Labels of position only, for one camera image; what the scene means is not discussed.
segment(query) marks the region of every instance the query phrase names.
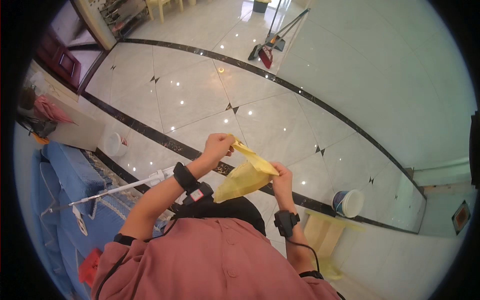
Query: blue sofa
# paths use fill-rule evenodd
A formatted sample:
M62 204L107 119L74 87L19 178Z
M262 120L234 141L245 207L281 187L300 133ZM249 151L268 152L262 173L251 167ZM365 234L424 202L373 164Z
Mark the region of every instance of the blue sofa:
M66 299L90 299L90 288L80 283L78 266L94 248L104 250L113 240L136 198L115 193L77 205L87 229L84 235L71 208L50 213L49 208L114 189L96 157L87 151L50 142L33 155L31 204L36 239L44 245L39 253L53 282ZM158 220L153 236L161 235L166 221Z

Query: wooden door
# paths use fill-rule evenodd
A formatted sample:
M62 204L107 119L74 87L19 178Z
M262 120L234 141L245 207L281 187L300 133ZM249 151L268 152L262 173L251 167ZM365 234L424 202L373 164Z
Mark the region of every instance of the wooden door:
M44 34L36 54L53 72L78 89L82 66L52 28Z

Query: plastic bag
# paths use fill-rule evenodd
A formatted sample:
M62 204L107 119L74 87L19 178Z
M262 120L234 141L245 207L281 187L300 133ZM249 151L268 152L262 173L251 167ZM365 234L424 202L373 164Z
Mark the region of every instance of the plastic bag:
M241 197L263 187L278 176L277 170L254 151L245 146L237 137L233 148L242 153L246 162L233 169L215 191L215 202Z

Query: glossy tile floor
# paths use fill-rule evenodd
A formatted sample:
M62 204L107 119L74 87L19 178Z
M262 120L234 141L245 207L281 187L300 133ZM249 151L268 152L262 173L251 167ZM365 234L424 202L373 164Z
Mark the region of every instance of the glossy tile floor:
M210 133L232 133L265 159L288 166L295 192L330 205L335 192L358 189L366 197L361 216L420 228L425 200L386 156L321 107L259 75L181 50L119 43L86 92L199 151ZM107 125L104 136L126 137L127 153L112 159L135 177L189 162L86 99L79 103ZM234 153L223 161L237 166L243 160ZM202 180L215 189L224 178L210 172ZM247 198L262 213L268 238L284 252L273 225L274 197L257 191ZM305 209L298 210L304 216Z
M136 29L129 38L150 39L172 42L201 49L212 50L267 70L264 64L247 58L253 47L263 44L272 23L278 0L268 4L265 13L253 12L253 1L248 0L199 0L195 6L184 3L180 13L176 4L164 7L165 23L161 24L157 10L154 20ZM303 8L291 0L281 2L272 32L295 19ZM298 29L294 27L285 36L283 52L274 51L274 61L270 72L276 74L283 57Z

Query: red object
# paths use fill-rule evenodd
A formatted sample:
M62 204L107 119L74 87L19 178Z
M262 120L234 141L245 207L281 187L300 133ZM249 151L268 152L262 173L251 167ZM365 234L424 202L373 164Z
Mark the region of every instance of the red object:
M263 46L262 49L260 49L260 51L258 52L258 56L264 63L265 67L269 69L273 61L272 50L267 48L267 46Z
M48 101L44 95L39 96L33 105L34 113L39 118L46 117L57 122L74 123L61 108Z
M60 41L52 27L43 35L36 55L53 72L78 89L82 65Z
M78 280L81 283L86 282L89 287L92 287L93 279L95 278L96 269L100 262L100 256L102 252L100 249L95 248L85 258L84 262L78 267Z

